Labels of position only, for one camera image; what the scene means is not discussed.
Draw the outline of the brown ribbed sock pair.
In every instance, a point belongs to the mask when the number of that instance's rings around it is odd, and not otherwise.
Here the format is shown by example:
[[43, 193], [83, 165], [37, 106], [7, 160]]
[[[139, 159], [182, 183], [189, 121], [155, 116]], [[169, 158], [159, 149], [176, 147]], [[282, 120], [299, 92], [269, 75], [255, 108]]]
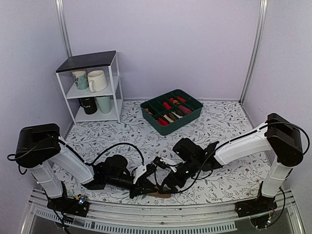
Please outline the brown ribbed sock pair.
[[158, 191], [158, 188], [155, 188], [155, 191], [151, 192], [151, 193], [147, 193], [148, 196], [152, 196], [152, 197], [157, 197], [157, 198], [170, 198], [171, 194], [161, 194]]

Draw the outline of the green divided sock box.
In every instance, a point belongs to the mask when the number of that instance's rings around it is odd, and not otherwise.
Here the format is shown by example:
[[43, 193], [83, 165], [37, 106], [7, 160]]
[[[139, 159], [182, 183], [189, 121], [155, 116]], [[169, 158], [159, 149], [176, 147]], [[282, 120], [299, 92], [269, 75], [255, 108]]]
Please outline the green divided sock box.
[[[182, 102], [177, 99], [177, 96], [182, 97], [186, 100], [186, 102]], [[179, 105], [174, 105], [169, 101], [169, 98], [175, 98], [180, 102], [180, 105], [183, 105], [192, 110], [192, 113], [186, 114], [185, 116], [181, 117], [175, 113], [175, 110], [179, 109]], [[162, 104], [163, 102], [167, 102], [171, 105], [171, 109], [166, 109]], [[203, 104], [195, 99], [194, 97], [190, 96], [186, 92], [180, 89], [175, 89], [165, 94], [162, 94], [158, 97], [150, 99], [148, 101], [143, 102], [141, 105], [142, 115], [151, 124], [154, 129], [160, 133], [162, 136], [166, 136], [177, 129], [189, 124], [190, 122], [199, 118]], [[169, 123], [165, 118], [164, 114], [168, 115], [172, 120], [173, 123]], [[157, 120], [158, 118], [162, 118], [169, 123], [168, 126], [161, 126]]]

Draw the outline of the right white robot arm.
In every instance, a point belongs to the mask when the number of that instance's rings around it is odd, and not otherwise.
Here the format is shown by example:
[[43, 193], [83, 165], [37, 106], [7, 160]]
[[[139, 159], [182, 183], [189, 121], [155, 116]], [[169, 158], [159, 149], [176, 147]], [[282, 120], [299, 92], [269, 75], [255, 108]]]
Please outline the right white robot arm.
[[276, 159], [269, 174], [259, 188], [259, 197], [252, 202], [255, 212], [261, 213], [271, 204], [282, 183], [293, 167], [299, 165], [306, 154], [302, 149], [301, 135], [306, 132], [276, 113], [251, 131], [224, 143], [218, 141], [205, 149], [189, 138], [182, 138], [173, 151], [183, 160], [181, 165], [165, 177], [158, 191], [160, 194], [177, 194], [186, 191], [185, 183], [191, 177], [198, 180], [201, 171], [213, 171], [245, 156], [274, 151]]

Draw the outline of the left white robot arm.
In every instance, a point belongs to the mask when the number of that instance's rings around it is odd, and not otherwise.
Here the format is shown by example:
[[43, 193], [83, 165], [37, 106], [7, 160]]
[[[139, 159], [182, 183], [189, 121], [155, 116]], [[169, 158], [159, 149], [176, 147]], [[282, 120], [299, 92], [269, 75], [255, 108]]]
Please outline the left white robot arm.
[[54, 123], [22, 128], [16, 153], [8, 159], [29, 170], [63, 212], [72, 208], [72, 200], [64, 194], [65, 188], [50, 163], [70, 173], [88, 190], [103, 190], [106, 185], [112, 185], [129, 190], [130, 198], [157, 192], [156, 185], [148, 180], [155, 171], [153, 165], [142, 163], [130, 173], [127, 169], [128, 161], [121, 155], [113, 155], [98, 164], [86, 163], [64, 141], [59, 134], [59, 127]]

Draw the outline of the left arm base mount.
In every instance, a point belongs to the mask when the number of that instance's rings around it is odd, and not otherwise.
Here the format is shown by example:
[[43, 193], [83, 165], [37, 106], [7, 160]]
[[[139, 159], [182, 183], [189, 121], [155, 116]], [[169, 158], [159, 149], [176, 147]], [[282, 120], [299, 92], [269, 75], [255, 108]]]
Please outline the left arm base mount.
[[61, 182], [61, 185], [61, 197], [48, 198], [47, 208], [59, 211], [62, 214], [86, 217], [90, 206], [90, 203], [87, 201], [87, 196], [79, 194], [75, 197], [68, 197], [65, 184]]

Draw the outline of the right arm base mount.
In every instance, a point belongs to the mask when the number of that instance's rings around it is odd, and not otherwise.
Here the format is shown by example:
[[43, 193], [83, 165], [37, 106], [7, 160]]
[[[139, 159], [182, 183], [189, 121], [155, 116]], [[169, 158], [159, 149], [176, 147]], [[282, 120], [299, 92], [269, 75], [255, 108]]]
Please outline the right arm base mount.
[[275, 197], [265, 197], [262, 195], [262, 185], [263, 182], [260, 184], [256, 198], [235, 203], [234, 209], [237, 212], [238, 217], [256, 215], [263, 212], [272, 211], [273, 209], [277, 208]]

